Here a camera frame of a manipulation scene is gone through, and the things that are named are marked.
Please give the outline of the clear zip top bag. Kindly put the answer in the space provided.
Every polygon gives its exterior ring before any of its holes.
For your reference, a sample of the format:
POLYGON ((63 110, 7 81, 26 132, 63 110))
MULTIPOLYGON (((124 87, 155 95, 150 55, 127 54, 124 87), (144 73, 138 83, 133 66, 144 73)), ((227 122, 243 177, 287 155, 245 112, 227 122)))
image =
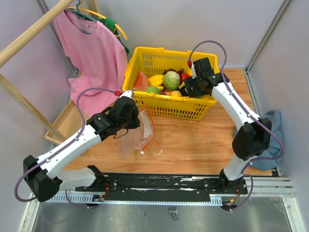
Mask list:
POLYGON ((142 156, 146 147, 155 137, 154 121, 149 113, 148 105, 139 109, 138 119, 140 120, 140 126, 136 129, 129 129, 119 139, 118 157, 121 159, 133 153, 142 156))

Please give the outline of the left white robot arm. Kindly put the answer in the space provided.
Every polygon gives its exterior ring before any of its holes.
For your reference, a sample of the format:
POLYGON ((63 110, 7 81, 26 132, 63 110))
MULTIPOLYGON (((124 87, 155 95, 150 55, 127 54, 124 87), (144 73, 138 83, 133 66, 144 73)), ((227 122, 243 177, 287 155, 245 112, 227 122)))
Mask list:
POLYGON ((103 187, 104 175, 94 165, 81 170, 64 171, 80 154, 125 129, 136 129, 140 125, 139 110, 135 101, 121 95, 112 107, 93 115, 86 125, 59 146, 34 158, 23 161, 24 180, 39 202, 53 198, 59 191, 81 188, 98 191, 103 187))

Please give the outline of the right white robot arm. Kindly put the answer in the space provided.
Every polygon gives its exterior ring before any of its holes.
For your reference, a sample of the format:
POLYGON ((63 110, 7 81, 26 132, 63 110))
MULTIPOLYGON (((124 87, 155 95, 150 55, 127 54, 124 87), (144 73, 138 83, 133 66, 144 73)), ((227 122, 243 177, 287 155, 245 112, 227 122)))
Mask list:
POLYGON ((215 185, 223 193, 241 186, 243 173, 249 163, 269 148, 272 123, 261 118, 241 99, 223 72, 215 73, 208 58, 187 62, 192 76, 185 79, 190 97, 203 94, 214 97, 233 120, 237 134, 232 142, 234 155, 220 171, 215 185))

